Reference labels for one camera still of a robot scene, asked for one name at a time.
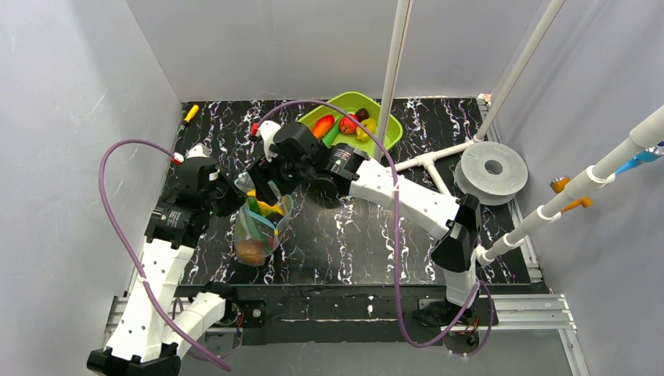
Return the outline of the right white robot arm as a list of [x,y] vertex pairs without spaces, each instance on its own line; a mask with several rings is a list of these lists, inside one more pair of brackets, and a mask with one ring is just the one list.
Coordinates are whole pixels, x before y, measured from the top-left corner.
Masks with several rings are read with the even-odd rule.
[[[276,161],[276,135],[282,126],[274,121],[264,121],[260,125],[254,124],[250,130],[251,136],[256,136],[264,142],[263,150],[268,161]],[[349,152],[333,152],[333,166],[341,167],[344,160],[350,161],[351,155],[358,156],[351,147]],[[395,184],[391,170],[372,157],[365,157],[366,153],[359,155],[359,166],[351,167],[351,172],[358,175],[357,179],[350,182],[348,193],[352,197],[361,198],[383,208],[393,209],[395,217],[399,221],[405,218],[425,229],[437,239],[442,239],[448,232],[451,221],[457,216],[460,204],[453,196],[429,190],[411,180],[398,175],[396,186],[399,188],[399,204],[395,206]],[[476,275],[471,256],[470,270],[453,272],[443,268],[446,279],[446,300],[456,306],[470,305],[475,300]]]

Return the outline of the dark mangosteen toy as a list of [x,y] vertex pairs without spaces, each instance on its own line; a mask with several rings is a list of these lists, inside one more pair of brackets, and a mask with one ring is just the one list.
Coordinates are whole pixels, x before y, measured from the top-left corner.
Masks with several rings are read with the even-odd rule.
[[268,219],[274,226],[277,226],[284,218],[284,216],[279,212],[271,212],[265,218]]

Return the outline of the green chili pepper toy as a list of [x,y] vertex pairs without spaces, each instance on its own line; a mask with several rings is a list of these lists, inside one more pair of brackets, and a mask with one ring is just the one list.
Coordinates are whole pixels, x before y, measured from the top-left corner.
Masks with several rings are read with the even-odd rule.
[[265,217],[255,214],[247,206],[247,232],[252,240],[263,243],[265,249],[273,250],[275,244],[275,227]]

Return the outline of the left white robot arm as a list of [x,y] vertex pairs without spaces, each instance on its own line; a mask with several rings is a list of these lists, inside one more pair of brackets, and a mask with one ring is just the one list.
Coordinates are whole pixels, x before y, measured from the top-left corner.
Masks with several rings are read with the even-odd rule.
[[200,338],[227,315],[237,298],[236,288],[208,283],[189,307],[172,316],[176,289],[211,217],[228,216],[245,202],[232,173],[223,168],[202,143],[185,154],[162,146],[176,165],[179,184],[163,194],[153,209],[138,256],[119,226],[105,187],[106,163],[128,140],[115,143],[102,157],[98,171],[99,195],[112,227],[138,273],[120,322],[103,348],[90,352],[86,367],[97,375],[177,375],[191,348],[223,371],[231,366],[206,349]]

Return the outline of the clear zip top bag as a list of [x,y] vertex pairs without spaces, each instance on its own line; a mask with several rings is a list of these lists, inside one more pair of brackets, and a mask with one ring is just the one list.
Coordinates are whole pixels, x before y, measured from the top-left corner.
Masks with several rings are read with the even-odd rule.
[[281,245],[289,227],[294,200],[282,195],[274,183],[269,186],[278,201],[274,205],[259,201],[250,176],[245,172],[235,180],[247,195],[235,218],[233,246],[238,261],[247,266],[261,266]]

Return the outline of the brown kiwi toy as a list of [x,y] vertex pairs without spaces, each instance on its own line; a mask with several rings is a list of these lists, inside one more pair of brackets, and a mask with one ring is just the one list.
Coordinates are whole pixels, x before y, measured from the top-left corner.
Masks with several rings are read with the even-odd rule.
[[247,266],[262,266],[266,259],[263,244],[251,240],[236,242],[236,257],[238,262]]

